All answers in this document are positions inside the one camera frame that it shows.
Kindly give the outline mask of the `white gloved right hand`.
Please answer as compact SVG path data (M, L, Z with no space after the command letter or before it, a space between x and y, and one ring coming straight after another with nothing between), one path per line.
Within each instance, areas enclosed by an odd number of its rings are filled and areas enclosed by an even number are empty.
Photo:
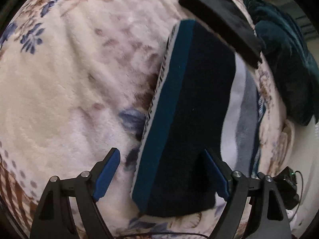
M286 213L289 220L290 230L293 230L297 221L297 207L292 210L286 210Z

